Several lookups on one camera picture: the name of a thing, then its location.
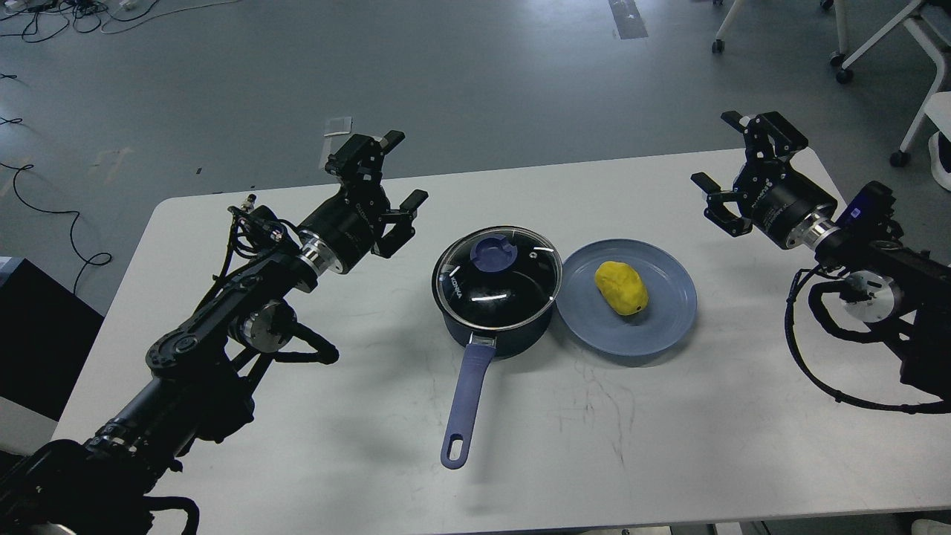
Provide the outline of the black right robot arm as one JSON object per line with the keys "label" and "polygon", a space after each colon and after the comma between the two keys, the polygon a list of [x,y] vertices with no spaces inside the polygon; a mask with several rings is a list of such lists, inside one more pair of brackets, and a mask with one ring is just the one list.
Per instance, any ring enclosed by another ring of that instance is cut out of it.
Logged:
{"label": "black right robot arm", "polygon": [[[730,189],[694,173],[703,190],[704,217],[733,237],[757,228],[783,250],[805,246],[815,267],[799,270],[785,305],[789,352],[805,376],[838,403],[908,415],[949,413],[948,265],[901,243],[889,187],[868,182],[837,213],[835,197],[792,166],[808,139],[780,113],[751,117],[725,111],[721,118],[740,132],[746,161]],[[809,285],[812,277],[821,281]],[[882,343],[900,361],[900,381],[935,397],[930,403],[886,404],[841,392],[806,365],[795,335],[795,304],[808,288],[808,307],[834,338]]]}

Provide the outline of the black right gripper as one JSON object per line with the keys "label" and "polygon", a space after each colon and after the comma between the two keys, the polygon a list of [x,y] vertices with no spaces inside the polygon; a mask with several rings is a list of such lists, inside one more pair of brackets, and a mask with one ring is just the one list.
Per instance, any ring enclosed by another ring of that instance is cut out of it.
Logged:
{"label": "black right gripper", "polygon": [[732,237],[758,228],[782,250],[816,250],[837,231],[831,220],[837,200],[791,165],[808,146],[806,136],[775,111],[752,117],[725,111],[721,119],[743,135],[746,162],[730,189],[704,172],[690,176],[704,192],[704,217]]}

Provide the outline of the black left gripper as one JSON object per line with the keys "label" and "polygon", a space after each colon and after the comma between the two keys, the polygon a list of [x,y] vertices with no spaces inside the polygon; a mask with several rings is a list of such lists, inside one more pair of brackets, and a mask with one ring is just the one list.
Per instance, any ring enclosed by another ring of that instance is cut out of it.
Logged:
{"label": "black left gripper", "polygon": [[383,189],[385,156],[405,138],[402,131],[380,139],[354,133],[328,156],[324,169],[340,188],[298,226],[300,258],[315,274],[347,274],[367,253],[389,259],[414,237],[413,221],[429,193],[415,189],[394,209]]}

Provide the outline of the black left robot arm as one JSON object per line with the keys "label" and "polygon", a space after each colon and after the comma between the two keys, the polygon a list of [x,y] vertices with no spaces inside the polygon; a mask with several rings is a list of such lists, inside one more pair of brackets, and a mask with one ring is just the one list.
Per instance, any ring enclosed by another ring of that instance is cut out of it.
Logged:
{"label": "black left robot arm", "polygon": [[336,346],[300,324],[285,297],[368,253],[390,258],[414,236],[428,194],[416,189],[392,207],[383,189],[385,156],[404,137],[351,135],[324,166],[339,189],[302,223],[254,195],[229,207],[223,267],[190,318],[147,349],[152,379],[84,443],[50,441],[4,475],[2,532],[146,534],[157,512],[179,510],[183,533],[197,533],[196,502],[153,488],[181,471],[194,441],[221,443],[252,422],[271,363],[337,362]]}

